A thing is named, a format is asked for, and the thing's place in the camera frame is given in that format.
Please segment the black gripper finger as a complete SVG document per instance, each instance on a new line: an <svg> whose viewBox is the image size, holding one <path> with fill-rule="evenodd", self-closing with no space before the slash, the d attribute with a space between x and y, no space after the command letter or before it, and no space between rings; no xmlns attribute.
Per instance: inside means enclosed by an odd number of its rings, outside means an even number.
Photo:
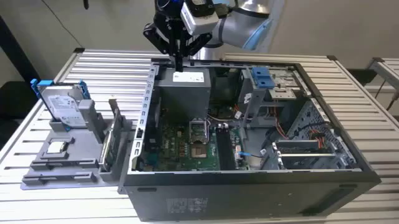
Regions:
<svg viewBox="0 0 399 224"><path fill-rule="evenodd" d="M192 38L189 34L180 35L178 43L178 53L177 53L177 71L182 71L182 59L188 56L193 56L197 51L205 46L205 44L212 39L210 33L204 33L197 36L197 38L188 43Z"/></svg>
<svg viewBox="0 0 399 224"><path fill-rule="evenodd" d="M146 40L150 42L150 44L156 47L156 49L162 53L164 55L168 54L173 59L174 64L174 71L178 71L178 57L177 57L177 47L176 42L173 39L170 39L170 42L166 42L158 32L157 28L153 23L146 23L142 29L142 35L146 38Z"/></svg>

